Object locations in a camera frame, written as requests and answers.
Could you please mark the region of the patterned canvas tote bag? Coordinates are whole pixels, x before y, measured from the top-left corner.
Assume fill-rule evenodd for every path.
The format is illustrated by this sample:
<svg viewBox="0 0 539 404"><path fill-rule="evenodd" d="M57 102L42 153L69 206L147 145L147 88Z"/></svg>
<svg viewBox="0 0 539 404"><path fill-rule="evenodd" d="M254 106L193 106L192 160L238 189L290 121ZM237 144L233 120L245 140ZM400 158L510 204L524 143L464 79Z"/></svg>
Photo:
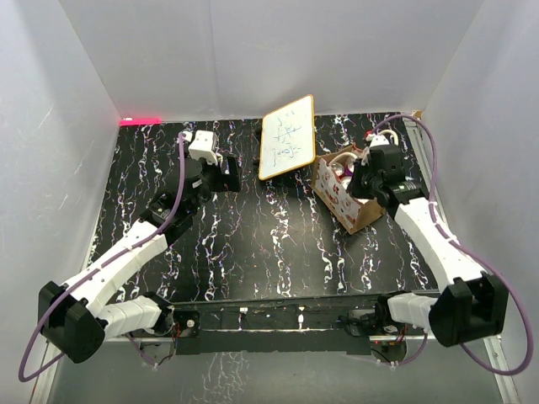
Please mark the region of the patterned canvas tote bag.
<svg viewBox="0 0 539 404"><path fill-rule="evenodd" d="M361 153L362 150L352 144L337 152L317 156L312 165L313 192L350 235L377 221L385 213L374 199L354 198L340 183L342 177L351 177L351 163L360 157ZM338 177L332 170L331 164L334 162L344 166L343 176Z"/></svg>

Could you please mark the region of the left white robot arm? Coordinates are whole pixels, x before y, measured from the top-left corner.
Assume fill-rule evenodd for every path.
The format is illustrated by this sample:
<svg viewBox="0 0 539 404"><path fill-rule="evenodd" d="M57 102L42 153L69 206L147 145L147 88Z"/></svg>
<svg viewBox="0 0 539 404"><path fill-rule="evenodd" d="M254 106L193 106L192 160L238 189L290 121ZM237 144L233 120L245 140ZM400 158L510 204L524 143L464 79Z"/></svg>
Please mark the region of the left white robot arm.
<svg viewBox="0 0 539 404"><path fill-rule="evenodd" d="M92 357L103 342L145 330L173 328L172 306L154 292L118 304L113 295L146 263L169 249L192 225L203 203L241 188L237 157L216 165L187 157L178 176L155 195L130 230L92 265L63 284L44 285L38 297L40 334L73 363Z"/></svg>

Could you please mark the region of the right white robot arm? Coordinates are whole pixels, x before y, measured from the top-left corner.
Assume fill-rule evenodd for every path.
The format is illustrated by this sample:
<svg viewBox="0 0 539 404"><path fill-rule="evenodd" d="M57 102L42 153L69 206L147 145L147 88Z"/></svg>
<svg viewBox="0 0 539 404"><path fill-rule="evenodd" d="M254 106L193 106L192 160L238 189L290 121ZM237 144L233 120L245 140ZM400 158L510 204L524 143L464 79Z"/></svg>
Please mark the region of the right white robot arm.
<svg viewBox="0 0 539 404"><path fill-rule="evenodd" d="M418 248L440 292L437 298L404 291L380 296L375 321L382 332L393 334L406 323L433 333L445 347L502 332L508 289L444 237L426 187L406 178L398 146L373 146L356 160L347 191L386 209Z"/></svg>

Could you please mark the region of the purple can front right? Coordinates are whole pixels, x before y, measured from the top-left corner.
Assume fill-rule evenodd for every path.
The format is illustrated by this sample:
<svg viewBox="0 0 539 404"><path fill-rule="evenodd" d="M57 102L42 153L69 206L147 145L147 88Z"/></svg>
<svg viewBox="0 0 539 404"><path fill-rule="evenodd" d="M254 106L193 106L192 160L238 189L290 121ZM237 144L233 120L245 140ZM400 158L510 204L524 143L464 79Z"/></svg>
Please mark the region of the purple can front right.
<svg viewBox="0 0 539 404"><path fill-rule="evenodd" d="M351 183L351 180L352 180L352 177L342 177L340 179L340 183L342 185L342 187L344 188L344 190L347 190L350 183Z"/></svg>

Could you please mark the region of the red soda can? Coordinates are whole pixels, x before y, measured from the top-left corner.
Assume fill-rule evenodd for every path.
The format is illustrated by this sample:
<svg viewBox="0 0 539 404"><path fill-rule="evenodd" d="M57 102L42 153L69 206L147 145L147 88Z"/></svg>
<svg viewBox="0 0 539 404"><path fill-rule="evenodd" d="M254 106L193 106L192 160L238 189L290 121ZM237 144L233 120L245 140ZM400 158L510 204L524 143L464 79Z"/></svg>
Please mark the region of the red soda can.
<svg viewBox="0 0 539 404"><path fill-rule="evenodd" d="M338 162L332 163L331 168L338 177L343 176L345 173L344 166Z"/></svg>

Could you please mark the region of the small wood-framed whiteboard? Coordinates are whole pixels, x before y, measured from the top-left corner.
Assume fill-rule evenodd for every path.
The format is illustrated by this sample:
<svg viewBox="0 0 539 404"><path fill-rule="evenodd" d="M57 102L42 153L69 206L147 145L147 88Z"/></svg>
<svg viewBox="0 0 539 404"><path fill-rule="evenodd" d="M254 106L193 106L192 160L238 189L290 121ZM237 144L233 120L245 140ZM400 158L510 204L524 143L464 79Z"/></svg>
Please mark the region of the small wood-framed whiteboard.
<svg viewBox="0 0 539 404"><path fill-rule="evenodd" d="M262 119L259 180L310 165L316 157L314 97L305 95Z"/></svg>

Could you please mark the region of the pink tape strip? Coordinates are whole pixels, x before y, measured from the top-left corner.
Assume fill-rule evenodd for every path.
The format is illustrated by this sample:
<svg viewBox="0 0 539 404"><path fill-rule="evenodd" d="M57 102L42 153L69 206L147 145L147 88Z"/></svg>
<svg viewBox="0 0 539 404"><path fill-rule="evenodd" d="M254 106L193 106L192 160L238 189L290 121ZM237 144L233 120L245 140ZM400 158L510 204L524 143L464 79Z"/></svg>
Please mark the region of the pink tape strip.
<svg viewBox="0 0 539 404"><path fill-rule="evenodd" d="M120 121L119 126L124 127L124 126L136 126L136 125L159 125L162 122L163 121L159 118L140 118L140 119L125 118Z"/></svg>

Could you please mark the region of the black front base bar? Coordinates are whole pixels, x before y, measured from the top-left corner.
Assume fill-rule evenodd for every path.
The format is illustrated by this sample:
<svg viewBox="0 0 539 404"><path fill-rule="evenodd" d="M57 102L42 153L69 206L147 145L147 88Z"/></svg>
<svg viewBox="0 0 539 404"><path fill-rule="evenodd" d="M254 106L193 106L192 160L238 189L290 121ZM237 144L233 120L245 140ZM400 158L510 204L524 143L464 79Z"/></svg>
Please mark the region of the black front base bar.
<svg viewBox="0 0 539 404"><path fill-rule="evenodd" d="M268 300L176 303L175 353L341 352L401 361L404 325L383 326L374 295L325 295Z"/></svg>

